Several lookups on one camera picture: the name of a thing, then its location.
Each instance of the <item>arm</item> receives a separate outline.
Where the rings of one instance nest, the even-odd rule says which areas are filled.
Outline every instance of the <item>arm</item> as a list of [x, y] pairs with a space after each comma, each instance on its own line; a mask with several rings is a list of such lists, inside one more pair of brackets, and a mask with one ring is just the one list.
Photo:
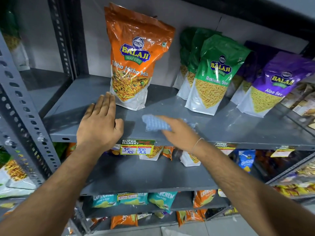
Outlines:
[[77, 131], [77, 148], [58, 170], [0, 224], [5, 235], [61, 235], [85, 181], [104, 151], [120, 139], [115, 97], [106, 93], [87, 109]]
[[166, 138], [202, 162], [258, 235], [313, 234], [315, 215], [252, 177], [215, 146], [203, 139], [197, 143], [199, 135], [182, 120], [160, 117], [172, 128], [172, 132], [163, 131]]

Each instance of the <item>blue sponge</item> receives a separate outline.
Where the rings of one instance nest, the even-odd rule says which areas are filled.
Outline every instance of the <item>blue sponge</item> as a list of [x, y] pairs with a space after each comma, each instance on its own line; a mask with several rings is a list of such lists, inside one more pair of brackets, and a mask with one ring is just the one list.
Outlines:
[[[152, 114], [143, 115], [142, 121], [146, 124], [146, 131], [172, 130], [164, 120]], [[195, 129], [196, 124], [188, 123], [188, 125]]]

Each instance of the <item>bracelet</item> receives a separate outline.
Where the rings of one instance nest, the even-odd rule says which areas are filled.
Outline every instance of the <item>bracelet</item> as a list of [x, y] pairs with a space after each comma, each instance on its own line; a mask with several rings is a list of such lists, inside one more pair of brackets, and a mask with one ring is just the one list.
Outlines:
[[197, 143], [198, 143], [201, 139], [203, 139], [203, 140], [204, 140], [204, 138], [199, 138], [199, 140], [195, 143], [194, 147], [193, 147], [193, 148], [192, 148], [192, 150], [191, 150], [191, 153], [192, 153], [192, 154], [193, 154], [193, 152], [194, 152], [194, 148], [195, 148], [195, 146], [197, 145]]

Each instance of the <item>blue chip bag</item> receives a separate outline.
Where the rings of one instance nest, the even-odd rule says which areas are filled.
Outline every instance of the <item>blue chip bag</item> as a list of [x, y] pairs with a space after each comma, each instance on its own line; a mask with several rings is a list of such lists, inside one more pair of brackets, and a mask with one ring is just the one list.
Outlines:
[[127, 199], [121, 199], [120, 203], [125, 205], [146, 205], [148, 204], [148, 193], [122, 193], [129, 194]]
[[171, 212], [171, 206], [175, 199], [177, 192], [159, 192], [149, 193], [148, 201], [152, 204], [156, 204], [160, 209], [165, 209], [166, 212]]
[[236, 154], [238, 155], [237, 163], [242, 169], [244, 169], [248, 173], [250, 172], [250, 169], [254, 163], [255, 152], [256, 150], [236, 149]]
[[107, 208], [111, 206], [117, 206], [119, 202], [117, 201], [116, 194], [104, 194], [93, 196], [93, 208]]

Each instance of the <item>person's left arm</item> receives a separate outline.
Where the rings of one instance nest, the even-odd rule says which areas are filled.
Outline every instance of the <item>person's left arm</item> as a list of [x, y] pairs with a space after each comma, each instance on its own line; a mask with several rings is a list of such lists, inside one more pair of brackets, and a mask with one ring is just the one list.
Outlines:
[[85, 181], [104, 151], [124, 131], [115, 119], [115, 97], [101, 95], [87, 109], [77, 131], [77, 148], [58, 170], [0, 223], [1, 235], [61, 235]]

